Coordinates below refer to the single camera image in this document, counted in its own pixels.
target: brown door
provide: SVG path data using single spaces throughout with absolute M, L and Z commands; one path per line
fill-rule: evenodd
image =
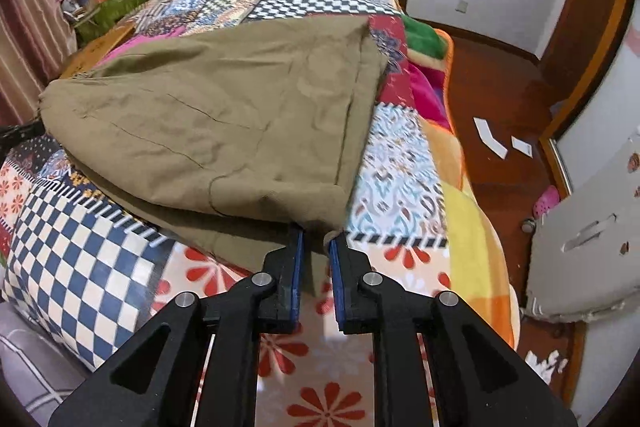
M 627 1 L 629 0 L 565 1 L 556 29 L 540 60 L 542 76 L 557 89 L 561 100 L 571 95 L 590 66 L 606 34 L 607 26 L 611 26 L 610 19 L 616 3 Z M 627 22 L 628 16 L 619 23 L 626 28 Z M 600 63 L 595 65 L 602 74 L 609 68 L 615 50 L 620 44 L 614 42 L 614 39 L 611 40 L 610 47 L 613 52 L 606 54 Z

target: quilt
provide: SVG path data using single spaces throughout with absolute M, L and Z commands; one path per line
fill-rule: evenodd
M 499 241 L 475 204 L 455 136 L 415 110 L 395 6 L 393 0 L 171 0 L 138 34 L 368 14 L 388 65 L 345 222 L 348 243 L 407 290 L 456 291 L 513 346 Z M 215 252 L 190 248 L 127 214 L 54 140 L 35 140 L 12 153 L 0 172 L 0 212 L 7 208 L 0 214 L 0 251 L 8 268 L 2 295 L 90 369 L 178 293 L 216 295 L 247 275 Z M 34 157 L 40 147 L 44 159 Z M 303 296 L 293 335 L 263 335 L 257 426 L 374 424 L 372 340 L 338 331 L 333 299 L 327 272 L 321 294 Z M 424 346 L 422 352 L 433 398 Z

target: wooden floor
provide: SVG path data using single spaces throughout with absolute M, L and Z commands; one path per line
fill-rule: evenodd
M 527 282 L 530 236 L 520 222 L 550 184 L 536 147 L 549 124 L 548 108 L 558 96 L 531 62 L 466 39 L 454 38 L 455 54 L 449 83 L 449 106 L 476 198 L 500 237 L 511 285 L 522 302 Z M 484 118 L 492 134 L 509 152 L 504 160 L 479 139 L 474 117 Z M 511 136 L 534 146 L 529 158 L 511 148 Z M 547 360 L 558 350 L 558 362 L 570 357 L 574 329 L 524 318 L 518 353 L 531 351 Z M 562 396 L 567 370 L 553 371 L 551 388 Z

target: pink shoe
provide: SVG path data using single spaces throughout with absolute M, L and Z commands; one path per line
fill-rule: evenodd
M 533 217 L 539 219 L 540 216 L 546 214 L 554 206 L 560 203 L 560 194 L 558 189 L 553 185 L 549 185 L 542 193 L 542 196 L 538 198 L 536 204 L 533 205 Z

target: bed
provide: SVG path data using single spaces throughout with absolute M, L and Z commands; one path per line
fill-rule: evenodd
M 397 0 L 152 0 L 120 23 L 132 25 L 133 36 L 101 63 L 149 40 L 332 14 L 366 14 L 388 58 L 344 224 L 350 247 L 410 291 L 459 293 L 516 346 L 518 310 L 500 242 L 474 199 L 447 108 L 454 46 L 446 33 L 438 32 L 444 57 L 409 51 Z M 412 66 L 424 80 L 411 77 Z M 414 97 L 430 78 L 439 115 Z M 9 387 L 46 425 L 82 378 L 178 293 L 216 295 L 250 271 L 111 201 L 41 124 L 15 133 L 21 143 L 0 169 L 0 313 L 13 317 L 0 328 L 0 359 Z M 91 245 L 73 240 L 78 229 L 87 230 Z M 114 252 L 110 262 L 97 253 L 104 245 Z M 56 371 L 48 377 L 30 362 L 37 385 L 20 386 L 24 368 L 12 367 L 28 351 L 31 360 L 57 357 Z M 368 335 L 338 331 L 327 271 L 316 294 L 302 299 L 298 330 L 262 339 L 256 425 L 316 425 L 326 417 L 335 425 L 373 425 L 371 351 Z

